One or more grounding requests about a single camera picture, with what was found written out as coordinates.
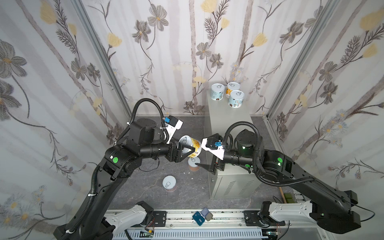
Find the yellow can with silver lid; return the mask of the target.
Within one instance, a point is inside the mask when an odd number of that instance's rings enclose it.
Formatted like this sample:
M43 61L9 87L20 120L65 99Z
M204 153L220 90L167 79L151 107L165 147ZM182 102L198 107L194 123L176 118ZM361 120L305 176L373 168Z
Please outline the yellow can with silver lid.
M195 157L198 157L199 154L201 153L201 150L202 150L202 147L201 147L201 142L194 139L194 138L191 138L190 136L188 135L185 135L185 136L182 136L180 139L179 139L179 143L183 145L182 147L182 154L186 154L188 152L191 151L191 149L185 147L185 146L188 146L188 147L192 147L193 148L193 153L190 153L188 155L189 158L195 158Z

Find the light blue labelled can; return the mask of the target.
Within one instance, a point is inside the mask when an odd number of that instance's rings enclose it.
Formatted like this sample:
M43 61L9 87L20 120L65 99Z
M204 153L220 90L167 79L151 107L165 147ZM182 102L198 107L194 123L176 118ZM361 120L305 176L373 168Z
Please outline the light blue labelled can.
M213 84L211 86L210 97L214 101L221 101L223 99L224 93L226 91L226 87L222 84Z

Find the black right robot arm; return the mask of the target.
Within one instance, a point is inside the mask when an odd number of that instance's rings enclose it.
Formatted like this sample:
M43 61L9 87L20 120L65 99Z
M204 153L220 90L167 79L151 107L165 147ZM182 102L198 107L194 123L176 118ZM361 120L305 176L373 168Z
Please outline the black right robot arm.
M202 140L202 149L213 154L210 165L203 165L215 173L226 165L241 167L254 174L263 184L273 187L291 187L308 198L301 204L262 203L256 214L245 216L246 223L262 228L285 221L303 221L317 224L334 233L345 234L361 227L361 217L352 208L358 204L353 191L340 191L318 180L291 158L276 150L266 150L259 133L247 129L235 139L214 134Z

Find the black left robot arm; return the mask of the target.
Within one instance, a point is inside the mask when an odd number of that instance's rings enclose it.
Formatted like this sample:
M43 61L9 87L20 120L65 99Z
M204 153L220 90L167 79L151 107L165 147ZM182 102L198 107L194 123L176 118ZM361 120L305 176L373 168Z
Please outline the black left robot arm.
M153 208L141 201L132 209L122 212L118 219L105 214L113 198L144 159L166 158L179 163L194 150L171 138L181 129L183 122L173 116L163 117L157 127L151 119L138 119L128 123L115 146L106 150L91 177L91 187L81 207L67 224L54 231L58 240L111 240L127 228L150 222Z

